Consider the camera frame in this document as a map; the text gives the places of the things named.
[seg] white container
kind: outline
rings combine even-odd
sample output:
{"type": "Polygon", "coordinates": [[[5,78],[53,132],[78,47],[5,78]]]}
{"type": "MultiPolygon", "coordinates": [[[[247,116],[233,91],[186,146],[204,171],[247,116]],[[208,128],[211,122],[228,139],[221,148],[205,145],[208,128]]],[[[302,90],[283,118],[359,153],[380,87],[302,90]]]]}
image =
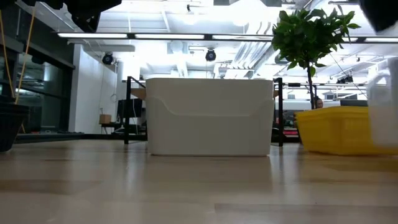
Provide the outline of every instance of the white container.
{"type": "Polygon", "coordinates": [[[151,154],[269,154],[272,81],[152,78],[146,84],[151,154]]]}
{"type": "Polygon", "coordinates": [[[398,60],[389,59],[390,74],[382,73],[369,82],[369,122],[373,143],[377,146],[398,146],[398,60]]]}

